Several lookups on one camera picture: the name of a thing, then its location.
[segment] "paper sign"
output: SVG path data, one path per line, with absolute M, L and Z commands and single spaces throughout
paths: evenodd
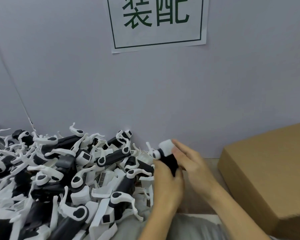
M 104 0 L 112 53 L 201 45 L 209 0 Z

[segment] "person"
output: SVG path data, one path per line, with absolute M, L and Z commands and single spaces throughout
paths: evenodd
M 138 240 L 167 238 L 170 225 L 184 194 L 185 183 L 182 169 L 187 171 L 195 192 L 218 214 L 231 240 L 271 239 L 217 182 L 198 152 L 175 139 L 172 142 L 175 145 L 172 153 L 179 168 L 176 176 L 173 177 L 170 169 L 163 162 L 154 161 L 153 208 Z

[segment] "wall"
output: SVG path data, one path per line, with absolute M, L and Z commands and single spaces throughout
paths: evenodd
M 76 122 L 206 157 L 300 122 L 300 0 L 210 0 L 207 45 L 112 55 L 102 0 L 0 0 L 0 46 L 42 134 Z
M 12 134 L 17 129 L 31 131 L 28 117 L 24 111 L 15 87 L 0 59 L 0 129 L 11 130 L 2 135 Z

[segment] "person's left hand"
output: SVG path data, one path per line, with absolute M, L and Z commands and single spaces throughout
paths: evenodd
M 180 168 L 173 177 L 170 168 L 160 160 L 154 161 L 153 207 L 175 214 L 184 194 L 184 179 Z

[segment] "brown cardboard box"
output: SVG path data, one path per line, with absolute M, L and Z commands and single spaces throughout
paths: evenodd
M 300 240 L 300 124 L 226 146 L 218 169 L 267 234 Z

